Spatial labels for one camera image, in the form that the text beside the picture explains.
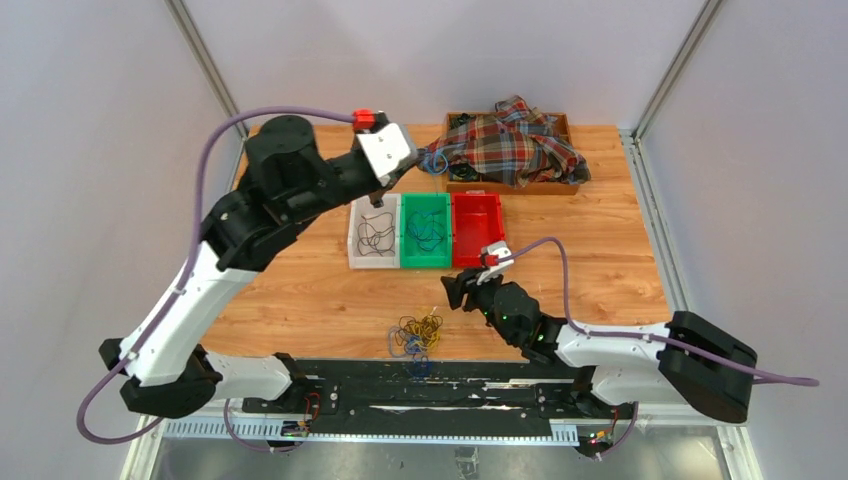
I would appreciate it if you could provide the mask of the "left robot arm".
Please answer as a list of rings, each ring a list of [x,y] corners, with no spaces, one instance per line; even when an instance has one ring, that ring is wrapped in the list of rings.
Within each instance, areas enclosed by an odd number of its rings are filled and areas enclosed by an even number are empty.
[[[325,159],[307,114],[266,121],[247,139],[237,186],[200,219],[173,285],[130,335],[107,339],[104,363],[125,376],[120,395],[134,413],[188,416],[215,400],[268,400],[298,411],[306,386],[284,353],[239,357],[212,352],[201,339],[233,297],[322,214],[359,199],[379,206],[417,162],[407,129],[381,112],[351,119],[350,150]]]

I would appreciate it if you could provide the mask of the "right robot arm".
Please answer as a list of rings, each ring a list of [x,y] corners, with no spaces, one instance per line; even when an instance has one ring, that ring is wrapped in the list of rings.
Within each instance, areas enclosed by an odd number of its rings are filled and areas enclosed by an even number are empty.
[[[481,268],[440,282],[451,309],[480,312],[523,358],[582,374],[571,400],[584,416],[609,405],[665,403],[724,423],[748,419],[755,350],[693,312],[636,327],[590,325],[543,312],[517,283],[487,279]]]

